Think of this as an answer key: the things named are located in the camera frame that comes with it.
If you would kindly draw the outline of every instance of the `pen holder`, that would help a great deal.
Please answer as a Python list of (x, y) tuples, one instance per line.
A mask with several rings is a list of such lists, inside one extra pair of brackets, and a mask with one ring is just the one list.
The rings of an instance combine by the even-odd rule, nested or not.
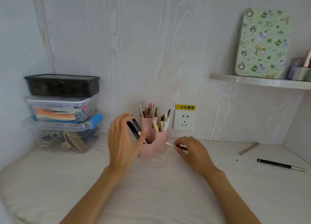
[(139, 117), (138, 123), (139, 126), (147, 128), (146, 139), (151, 144), (143, 144), (140, 149), (139, 157), (140, 158), (150, 158), (153, 154), (164, 154), (166, 151), (167, 139), (169, 137), (169, 129), (166, 132), (156, 132), (153, 129), (152, 118), (142, 118)]

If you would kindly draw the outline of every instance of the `desk surface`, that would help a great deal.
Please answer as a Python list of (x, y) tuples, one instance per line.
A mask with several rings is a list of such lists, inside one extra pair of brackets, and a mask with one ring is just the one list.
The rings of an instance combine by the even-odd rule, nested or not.
[[(239, 156), (250, 144), (201, 142), (263, 224), (311, 223), (311, 165), (282, 146), (259, 145)], [(257, 158), (307, 172), (258, 163)], [(0, 173), (0, 195), (21, 223), (59, 223), (108, 163), (107, 134), (85, 154), (37, 148)], [(169, 147), (164, 155), (136, 160), (98, 223), (216, 224), (225, 219), (208, 184)]]

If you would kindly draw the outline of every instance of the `white wooden desk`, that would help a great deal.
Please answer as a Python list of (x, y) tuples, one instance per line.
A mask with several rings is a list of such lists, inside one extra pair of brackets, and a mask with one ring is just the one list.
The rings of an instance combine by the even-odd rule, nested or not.
[[(311, 223), (311, 165), (282, 146), (259, 145), (239, 156), (250, 144), (201, 142), (263, 224)], [(304, 167), (306, 172), (258, 163), (257, 158)], [(0, 195), (20, 223), (59, 223), (108, 163), (107, 134), (85, 154), (38, 148), (1, 172)], [(169, 147), (164, 155), (136, 160), (98, 223), (216, 224), (225, 219), (205, 180)]]

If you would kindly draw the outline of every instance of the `shelf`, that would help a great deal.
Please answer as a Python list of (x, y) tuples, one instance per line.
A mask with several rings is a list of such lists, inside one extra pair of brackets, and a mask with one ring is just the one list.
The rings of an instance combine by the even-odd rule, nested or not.
[(241, 77), (232, 76), (219, 73), (211, 73), (210, 79), (222, 80), (227, 82), (237, 82), (251, 85), (263, 85), (280, 88), (291, 88), (291, 89), (311, 89), (311, 82), (297, 81), (297, 80), (284, 80), (284, 79), (268, 79), (268, 78), (257, 78), (257, 77)]

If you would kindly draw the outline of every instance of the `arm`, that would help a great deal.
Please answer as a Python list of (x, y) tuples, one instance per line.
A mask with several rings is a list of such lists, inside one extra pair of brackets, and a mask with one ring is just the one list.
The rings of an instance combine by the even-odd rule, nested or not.
[(126, 122), (133, 118), (130, 114), (124, 113), (111, 123), (108, 130), (109, 166), (60, 224), (96, 222), (110, 194), (137, 158), (146, 139), (146, 131), (143, 130), (139, 140), (134, 144), (131, 143)]
[(187, 146), (188, 154), (178, 147), (175, 147), (175, 150), (207, 181), (220, 203), (228, 224), (260, 224), (258, 218), (233, 189), (225, 173), (213, 164), (206, 148), (198, 140), (193, 137), (181, 137), (174, 144)]

